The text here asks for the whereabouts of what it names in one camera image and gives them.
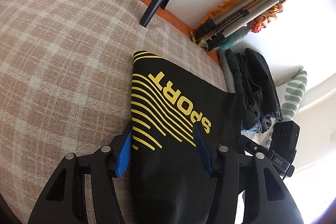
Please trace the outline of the black sport pants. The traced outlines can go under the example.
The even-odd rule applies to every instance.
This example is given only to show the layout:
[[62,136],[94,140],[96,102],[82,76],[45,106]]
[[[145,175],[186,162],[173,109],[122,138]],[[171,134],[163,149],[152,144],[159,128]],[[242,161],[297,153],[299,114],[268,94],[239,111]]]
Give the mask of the black sport pants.
[[217,181],[205,173],[193,125],[237,149],[241,96],[147,51],[133,56],[130,191],[137,223],[205,223]]

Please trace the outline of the blue folded jeans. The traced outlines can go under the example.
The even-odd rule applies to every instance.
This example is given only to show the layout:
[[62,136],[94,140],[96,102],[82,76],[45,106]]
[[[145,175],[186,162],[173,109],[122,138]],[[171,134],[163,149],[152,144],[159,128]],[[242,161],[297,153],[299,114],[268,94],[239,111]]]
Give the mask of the blue folded jeans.
[[247,112],[243,115],[243,120],[241,122],[241,132],[247,133],[264,133],[271,128],[272,122],[281,122],[284,117],[281,113],[271,113],[264,115],[260,114],[258,118],[251,112]]

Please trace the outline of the green striped pillow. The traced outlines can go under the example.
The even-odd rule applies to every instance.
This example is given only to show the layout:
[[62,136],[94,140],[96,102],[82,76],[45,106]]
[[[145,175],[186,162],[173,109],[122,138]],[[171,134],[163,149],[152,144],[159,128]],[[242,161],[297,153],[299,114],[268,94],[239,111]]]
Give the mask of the green striped pillow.
[[[305,89],[307,85],[307,72],[299,71],[292,77],[281,80],[276,84],[276,91],[281,106],[283,122],[293,121],[299,111]],[[270,120],[270,128],[265,133],[242,131],[241,134],[247,136],[259,145],[269,148],[272,140],[274,124],[277,122],[274,118]]]

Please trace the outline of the black folded garment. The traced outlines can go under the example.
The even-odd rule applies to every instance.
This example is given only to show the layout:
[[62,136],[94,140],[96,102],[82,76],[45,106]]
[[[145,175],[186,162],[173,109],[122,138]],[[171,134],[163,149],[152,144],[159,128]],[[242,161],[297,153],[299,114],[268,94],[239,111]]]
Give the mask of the black folded garment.
[[260,53],[247,48],[236,53],[245,91],[247,106],[261,120],[283,121],[280,101],[266,60]]

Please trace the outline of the pink plaid bed blanket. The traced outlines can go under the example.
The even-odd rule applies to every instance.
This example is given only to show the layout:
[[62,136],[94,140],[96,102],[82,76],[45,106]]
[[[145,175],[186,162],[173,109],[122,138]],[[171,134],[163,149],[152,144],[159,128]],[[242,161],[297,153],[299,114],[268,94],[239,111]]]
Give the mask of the pink plaid bed blanket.
[[133,54],[149,51],[226,90],[221,68],[138,0],[1,0],[1,194],[22,223],[69,152],[130,120]]

